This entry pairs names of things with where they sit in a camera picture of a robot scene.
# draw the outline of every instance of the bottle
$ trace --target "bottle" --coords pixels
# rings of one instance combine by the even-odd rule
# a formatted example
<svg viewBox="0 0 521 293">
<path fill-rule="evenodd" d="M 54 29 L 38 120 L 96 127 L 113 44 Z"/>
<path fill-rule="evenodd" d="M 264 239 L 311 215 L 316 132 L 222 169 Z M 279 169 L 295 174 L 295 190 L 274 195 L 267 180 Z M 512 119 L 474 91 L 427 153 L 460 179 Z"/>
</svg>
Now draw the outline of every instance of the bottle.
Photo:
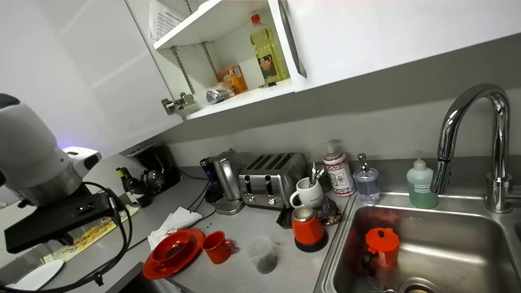
<svg viewBox="0 0 521 293">
<path fill-rule="evenodd" d="M 127 167 L 116 167 L 116 174 L 121 177 L 124 190 L 127 192 L 131 202 L 149 206 L 152 203 L 152 195 L 142 180 L 132 177 Z"/>
<path fill-rule="evenodd" d="M 430 192 L 433 169 L 427 167 L 424 159 L 417 159 L 407 171 L 409 200 L 414 206 L 433 208 L 438 205 L 438 193 Z"/>
<path fill-rule="evenodd" d="M 267 86 L 289 78 L 289 68 L 282 55 L 280 42 L 272 27 L 261 22 L 259 13 L 251 16 L 254 31 L 249 36 Z"/>
<path fill-rule="evenodd" d="M 329 141 L 324 164 L 337 195 L 347 197 L 355 193 L 352 171 L 347 164 L 347 156 L 337 141 Z"/>
<path fill-rule="evenodd" d="M 363 205 L 375 205 L 380 198 L 378 189 L 378 169 L 372 167 L 365 153 L 359 153 L 360 169 L 355 171 L 354 179 L 357 182 L 359 197 Z"/>
</svg>

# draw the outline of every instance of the chrome faucet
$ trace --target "chrome faucet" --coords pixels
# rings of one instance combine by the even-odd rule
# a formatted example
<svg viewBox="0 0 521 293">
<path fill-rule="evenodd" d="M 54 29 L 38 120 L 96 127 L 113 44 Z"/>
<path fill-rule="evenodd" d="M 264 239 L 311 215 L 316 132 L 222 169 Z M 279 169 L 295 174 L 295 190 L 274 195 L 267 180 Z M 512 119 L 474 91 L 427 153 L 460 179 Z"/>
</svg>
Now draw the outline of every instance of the chrome faucet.
<svg viewBox="0 0 521 293">
<path fill-rule="evenodd" d="M 507 92 L 497 84 L 477 84 L 464 91 L 446 112 L 442 125 L 438 143 L 438 167 L 433 176 L 432 192 L 443 193 L 448 187 L 451 174 L 451 159 L 455 158 L 456 136 L 460 123 L 474 104 L 474 101 L 487 97 L 495 114 L 492 162 L 494 171 L 489 174 L 490 190 L 486 193 L 486 206 L 495 213 L 508 211 L 507 193 L 510 190 L 512 176 L 507 172 L 508 140 L 510 140 L 510 106 Z"/>
</svg>

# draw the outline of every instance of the white cabinet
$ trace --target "white cabinet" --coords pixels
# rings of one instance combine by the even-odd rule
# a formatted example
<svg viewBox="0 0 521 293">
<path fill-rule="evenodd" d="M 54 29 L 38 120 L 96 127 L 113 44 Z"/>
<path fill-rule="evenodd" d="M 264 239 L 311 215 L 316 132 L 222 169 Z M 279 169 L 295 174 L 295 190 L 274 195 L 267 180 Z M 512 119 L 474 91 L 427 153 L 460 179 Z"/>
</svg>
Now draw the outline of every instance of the white cabinet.
<svg viewBox="0 0 521 293">
<path fill-rule="evenodd" d="M 122 0 L 0 0 L 0 91 L 105 156 L 183 122 Z"/>
<path fill-rule="evenodd" d="M 246 76 L 259 76 L 248 39 L 248 19 L 254 9 L 264 9 L 271 18 L 290 79 L 271 89 L 259 89 L 259 78 L 248 79 L 253 91 L 215 106 L 204 101 L 204 92 L 197 92 L 204 109 L 189 119 L 521 32 L 520 0 L 207 0 L 153 47 L 166 52 L 209 42 L 217 50 L 219 66 L 240 63 Z"/>
<path fill-rule="evenodd" d="M 521 32 L 520 0 L 289 0 L 308 86 Z"/>
<path fill-rule="evenodd" d="M 144 9 L 144 6 L 140 8 L 140 3 L 137 0 L 127 1 L 137 14 L 142 13 L 139 9 Z M 173 6 L 179 6 L 179 1 L 176 0 L 163 1 L 170 1 Z M 184 66 L 196 68 L 188 68 L 186 71 L 191 83 L 199 83 L 192 88 L 196 88 L 196 99 L 202 109 L 188 115 L 188 119 L 197 119 L 215 112 L 241 107 L 245 104 L 295 92 L 302 75 L 298 73 L 297 63 L 293 62 L 290 39 L 287 37 L 277 0 L 207 0 L 202 3 L 189 3 L 192 3 L 194 11 L 189 13 L 188 18 L 171 32 L 153 42 L 153 47 L 158 50 L 158 53 L 171 60 L 171 66 L 179 66 L 179 63 L 173 57 L 168 57 L 171 50 L 176 49 Z M 284 50 L 290 78 L 277 83 L 277 86 L 261 88 L 261 84 L 264 84 L 264 79 L 254 49 L 249 42 L 249 36 L 253 32 L 253 24 L 249 18 L 253 13 L 261 13 L 262 22 L 272 26 L 280 39 L 280 47 Z M 209 55 L 212 57 L 212 63 L 215 68 L 212 68 L 212 63 L 209 63 L 207 55 L 201 49 L 202 44 L 207 45 Z M 232 65 L 241 66 L 249 91 L 241 92 L 220 104 L 209 104 L 206 101 L 206 91 L 207 88 L 217 84 L 215 71 L 228 68 Z"/>
</svg>

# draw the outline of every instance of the open shelf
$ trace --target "open shelf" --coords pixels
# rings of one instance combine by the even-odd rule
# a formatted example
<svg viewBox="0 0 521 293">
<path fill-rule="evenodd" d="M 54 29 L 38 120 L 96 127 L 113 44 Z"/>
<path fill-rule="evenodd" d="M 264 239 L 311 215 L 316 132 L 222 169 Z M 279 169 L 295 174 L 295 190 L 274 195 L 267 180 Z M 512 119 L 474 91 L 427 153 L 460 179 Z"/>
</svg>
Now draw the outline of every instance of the open shelf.
<svg viewBox="0 0 521 293">
<path fill-rule="evenodd" d="M 248 22 L 251 13 L 264 6 L 267 6 L 266 0 L 207 0 L 173 31 L 157 40 L 153 47 L 170 49 L 215 40 Z"/>
<path fill-rule="evenodd" d="M 212 104 L 207 106 L 197 112 L 189 114 L 186 119 L 192 120 L 192 119 L 199 119 L 199 117 L 206 117 L 206 115 L 212 115 L 217 112 L 225 112 L 230 109 L 236 109 L 236 107 L 243 107 L 246 104 L 253 104 L 253 102 L 259 102 L 259 101 L 266 101 L 266 99 L 272 99 L 272 97 L 279 97 L 279 96 L 285 96 L 295 92 L 295 86 L 292 83 L 292 79 L 285 79 L 277 83 L 277 86 L 271 86 L 271 88 L 256 88 L 246 92 L 241 92 L 238 96 L 233 96 L 227 101 L 222 101 L 219 104 Z"/>
</svg>

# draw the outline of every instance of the toaster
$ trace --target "toaster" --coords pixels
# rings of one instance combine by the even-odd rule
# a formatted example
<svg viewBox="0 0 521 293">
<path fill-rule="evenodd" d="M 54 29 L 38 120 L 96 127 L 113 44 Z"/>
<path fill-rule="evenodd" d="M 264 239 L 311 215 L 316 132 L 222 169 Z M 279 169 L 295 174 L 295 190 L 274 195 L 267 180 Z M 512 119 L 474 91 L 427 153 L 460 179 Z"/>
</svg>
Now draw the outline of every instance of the toaster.
<svg viewBox="0 0 521 293">
<path fill-rule="evenodd" d="M 295 184 L 306 176 L 302 153 L 261 154 L 240 172 L 241 197 L 246 205 L 290 208 Z"/>
</svg>

